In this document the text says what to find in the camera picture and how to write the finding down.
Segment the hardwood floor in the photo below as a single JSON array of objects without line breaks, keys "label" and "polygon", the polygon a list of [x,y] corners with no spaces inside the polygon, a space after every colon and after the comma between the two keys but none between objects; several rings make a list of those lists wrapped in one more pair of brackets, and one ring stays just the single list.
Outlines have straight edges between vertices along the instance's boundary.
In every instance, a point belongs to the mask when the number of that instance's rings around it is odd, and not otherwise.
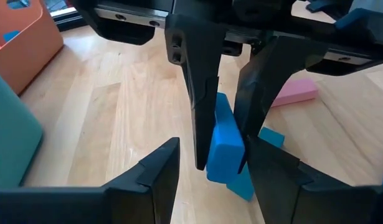
[{"label": "hardwood floor", "polygon": [[[194,167],[191,114],[181,69],[168,62],[164,37],[143,46],[112,42],[89,27],[63,33],[65,47],[22,100],[45,130],[27,186],[98,186],[173,136],[181,171],[172,223],[264,223],[247,203]],[[222,57],[219,91],[234,103],[248,60]],[[381,184],[383,65],[346,77],[306,71],[319,98],[270,110],[265,125],[284,134],[284,149],[351,185]]]}]

